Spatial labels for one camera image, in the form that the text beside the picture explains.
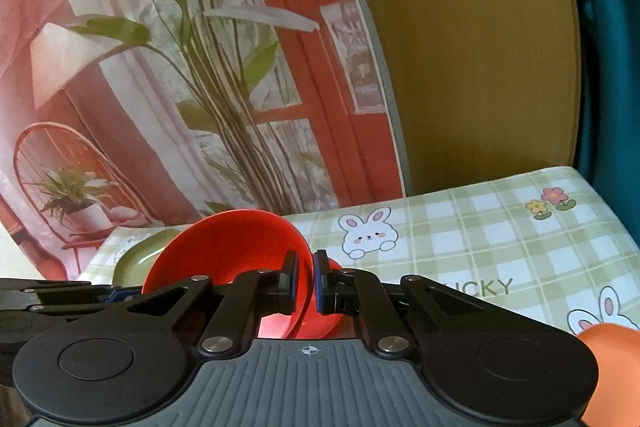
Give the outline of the small red bowl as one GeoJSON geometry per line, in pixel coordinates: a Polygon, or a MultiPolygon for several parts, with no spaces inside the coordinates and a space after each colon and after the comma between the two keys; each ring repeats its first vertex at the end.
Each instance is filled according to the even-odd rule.
{"type": "Polygon", "coordinates": [[[354,321],[341,312],[337,294],[337,276],[319,275],[319,262],[314,260],[314,293],[306,308],[297,306],[293,315],[271,314],[263,317],[259,338],[268,339],[341,339],[355,336],[354,321]]]}

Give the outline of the green plaid bunny tablecloth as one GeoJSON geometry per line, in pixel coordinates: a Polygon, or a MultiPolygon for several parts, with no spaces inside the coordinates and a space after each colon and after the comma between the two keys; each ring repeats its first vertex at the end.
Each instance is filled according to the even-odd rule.
{"type": "Polygon", "coordinates": [[[638,329],[639,248],[613,210],[570,167],[386,202],[396,243],[352,254],[338,224],[369,204],[291,222],[312,249],[396,283],[419,273],[575,334],[611,323],[638,329]]]}

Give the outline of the orange square plate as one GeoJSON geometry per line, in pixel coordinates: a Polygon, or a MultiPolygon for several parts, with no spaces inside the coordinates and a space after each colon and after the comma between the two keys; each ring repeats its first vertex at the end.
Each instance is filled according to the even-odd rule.
{"type": "Polygon", "coordinates": [[[600,324],[578,335],[597,359],[599,379],[582,421],[594,427],[640,425],[640,333],[600,324]]]}

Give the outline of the large red bowl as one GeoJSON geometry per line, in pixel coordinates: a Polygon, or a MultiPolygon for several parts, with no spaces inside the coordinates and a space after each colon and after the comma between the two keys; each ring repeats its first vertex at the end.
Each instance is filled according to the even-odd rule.
{"type": "Polygon", "coordinates": [[[259,336],[293,339],[311,302],[311,251],[291,222],[265,210],[229,210],[194,223],[157,257],[142,291],[149,294],[192,275],[206,275],[215,285],[228,284],[245,271],[280,269],[290,251],[298,259],[295,312],[265,317],[259,336]]]}

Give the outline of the teal curtain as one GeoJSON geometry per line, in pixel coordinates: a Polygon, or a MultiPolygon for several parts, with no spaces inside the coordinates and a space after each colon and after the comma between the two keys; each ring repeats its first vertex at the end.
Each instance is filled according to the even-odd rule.
{"type": "Polygon", "coordinates": [[[576,0],[582,94],[575,168],[639,235],[639,0],[576,0]]]}

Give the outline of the printed room scene tapestry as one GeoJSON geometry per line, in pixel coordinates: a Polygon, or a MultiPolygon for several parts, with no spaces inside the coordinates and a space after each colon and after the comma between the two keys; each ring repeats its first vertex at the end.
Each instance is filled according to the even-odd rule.
{"type": "Polygon", "coordinates": [[[405,193],[364,0],[1,0],[1,219],[74,279],[222,210],[405,193]]]}

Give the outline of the wooden headboard panel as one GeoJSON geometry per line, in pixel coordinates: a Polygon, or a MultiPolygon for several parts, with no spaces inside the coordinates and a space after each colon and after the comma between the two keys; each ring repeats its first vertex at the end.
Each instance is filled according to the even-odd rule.
{"type": "Polygon", "coordinates": [[[574,159],[575,0],[367,0],[412,193],[574,159]]]}

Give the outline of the green square plate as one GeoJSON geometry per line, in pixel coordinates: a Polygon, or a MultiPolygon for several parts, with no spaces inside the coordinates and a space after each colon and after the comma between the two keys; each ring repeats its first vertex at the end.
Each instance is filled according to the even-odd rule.
{"type": "Polygon", "coordinates": [[[137,241],[117,258],[112,284],[120,287],[142,286],[157,257],[180,234],[177,229],[165,229],[137,241]]]}

